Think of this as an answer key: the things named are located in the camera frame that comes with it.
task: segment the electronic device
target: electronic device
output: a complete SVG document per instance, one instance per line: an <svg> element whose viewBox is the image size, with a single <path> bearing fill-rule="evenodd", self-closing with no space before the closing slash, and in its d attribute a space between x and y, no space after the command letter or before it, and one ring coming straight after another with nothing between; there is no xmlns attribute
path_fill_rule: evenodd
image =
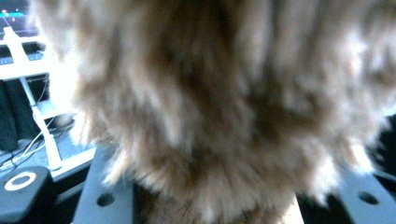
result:
<svg viewBox="0 0 396 224"><path fill-rule="evenodd" d="M0 178L0 223L41 223L56 193L50 171L25 167Z"/></svg>

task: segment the monitor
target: monitor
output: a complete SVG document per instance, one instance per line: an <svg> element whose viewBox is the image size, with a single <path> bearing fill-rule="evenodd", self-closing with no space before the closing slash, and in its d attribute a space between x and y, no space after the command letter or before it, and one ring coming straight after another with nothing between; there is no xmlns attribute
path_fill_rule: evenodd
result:
<svg viewBox="0 0 396 224"><path fill-rule="evenodd" d="M20 37L37 36L38 31L27 25L29 3L27 0L0 0L0 40L4 39L4 28L12 27Z"/></svg>

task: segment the white cable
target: white cable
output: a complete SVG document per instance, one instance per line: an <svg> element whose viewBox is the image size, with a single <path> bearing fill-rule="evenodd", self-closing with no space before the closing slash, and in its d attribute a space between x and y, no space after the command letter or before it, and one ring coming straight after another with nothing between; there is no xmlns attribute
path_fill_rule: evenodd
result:
<svg viewBox="0 0 396 224"><path fill-rule="evenodd" d="M49 121L49 124L47 124L47 127L50 126L50 124L53 122L54 118L52 120ZM8 166L10 165L14 165L17 161L20 161L23 157L26 157L27 152L30 150L30 148L32 147L32 145L35 143L35 141L38 139L38 137L42 134L42 132L40 132L33 140L32 142L29 144L29 146L23 151L23 153L18 157L18 158L12 158L10 161L6 161L2 166L0 166L0 171L3 171L4 169L7 169ZM46 144L44 143L43 145L41 145L40 147L38 147L37 149L35 149L32 152L29 152L28 155L31 155L35 152L37 152L39 149L43 148Z"/></svg>
<svg viewBox="0 0 396 224"><path fill-rule="evenodd" d="M14 165L15 162L19 161L21 159L22 156L24 156L27 151L29 151L30 147L32 147L32 145L35 143L35 141L38 139L38 137L41 135L42 133L39 133L33 140L32 142L29 144L29 146L23 151L23 153L18 157L18 158L12 158L10 161L5 162L1 167L0 167L0 171L3 171L3 169L8 168L8 166L10 165Z"/></svg>

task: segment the cat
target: cat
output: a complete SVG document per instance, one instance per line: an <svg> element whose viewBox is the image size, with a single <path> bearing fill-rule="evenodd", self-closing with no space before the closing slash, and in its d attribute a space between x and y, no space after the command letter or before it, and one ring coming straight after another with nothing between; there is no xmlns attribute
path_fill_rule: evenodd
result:
<svg viewBox="0 0 396 224"><path fill-rule="evenodd" d="M387 0L32 0L81 141L113 144L105 183L144 223L277 223L325 204L396 99Z"/></svg>

